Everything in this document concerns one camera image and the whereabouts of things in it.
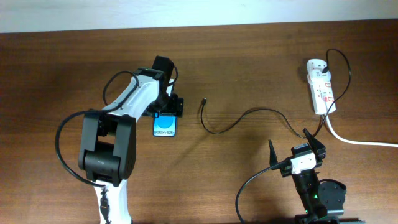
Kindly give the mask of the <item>blue screen Galaxy smartphone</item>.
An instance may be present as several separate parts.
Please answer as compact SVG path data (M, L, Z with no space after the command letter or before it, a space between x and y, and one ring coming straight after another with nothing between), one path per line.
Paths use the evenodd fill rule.
M174 137L177 130L177 117L158 115L154 118L153 135L155 137Z

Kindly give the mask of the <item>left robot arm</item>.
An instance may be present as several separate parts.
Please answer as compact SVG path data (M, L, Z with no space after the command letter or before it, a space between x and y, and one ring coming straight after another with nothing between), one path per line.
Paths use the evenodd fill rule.
M183 99L173 92L176 70L171 59L156 56L150 68L131 73L112 103L83 118L78 166L94 184L101 223L132 223L127 180L136 161L136 123L141 116L183 115Z

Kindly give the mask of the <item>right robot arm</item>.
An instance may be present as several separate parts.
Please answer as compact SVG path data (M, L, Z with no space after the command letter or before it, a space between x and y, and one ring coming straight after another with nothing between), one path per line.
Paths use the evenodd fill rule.
M344 214L344 202L347 188L345 184L333 180L318 178L316 168L326 158L326 147L307 129L303 130L307 142L291 148L292 156L278 161L271 141L270 169L279 170L282 177L291 176L301 199L305 213L296 215L294 222L305 223L364 223L360 219L340 219Z

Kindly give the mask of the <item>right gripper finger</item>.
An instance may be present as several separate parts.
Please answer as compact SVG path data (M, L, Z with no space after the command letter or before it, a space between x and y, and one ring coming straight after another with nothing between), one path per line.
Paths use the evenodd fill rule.
M273 147L273 143L271 140L269 140L269 165L271 167L274 167L278 164L278 160L277 160L277 155L275 153L274 147Z
M314 136L312 136L306 128L303 129L303 132L314 154L316 156L324 156L325 146L320 141L318 141Z

